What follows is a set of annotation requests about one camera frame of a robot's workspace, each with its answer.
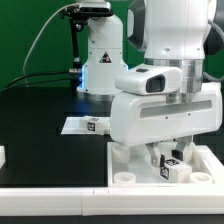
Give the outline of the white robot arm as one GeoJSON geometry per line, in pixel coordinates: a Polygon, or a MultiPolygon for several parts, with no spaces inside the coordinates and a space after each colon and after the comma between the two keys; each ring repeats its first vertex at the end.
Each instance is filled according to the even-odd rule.
{"type": "Polygon", "coordinates": [[[177,143],[172,154],[184,159],[196,134],[222,123],[218,80],[203,71],[204,43],[219,27],[221,0],[132,0],[127,39],[144,61],[128,68],[113,18],[101,11],[106,0],[82,0],[90,17],[89,56],[78,91],[95,99],[109,97],[110,136],[124,147],[144,145],[155,167],[164,164],[163,141],[177,143]]]}

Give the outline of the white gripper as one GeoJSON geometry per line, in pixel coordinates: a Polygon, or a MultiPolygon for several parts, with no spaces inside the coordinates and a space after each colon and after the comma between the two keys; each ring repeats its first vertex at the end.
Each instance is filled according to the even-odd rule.
{"type": "Polygon", "coordinates": [[[190,135],[216,131],[222,123],[222,94],[218,83],[204,83],[202,90],[184,103],[168,103],[163,94],[137,96],[120,92],[112,102],[110,136],[123,146],[147,144],[151,165],[163,167],[159,141],[176,139],[172,156],[185,159],[193,141],[190,135]]]}

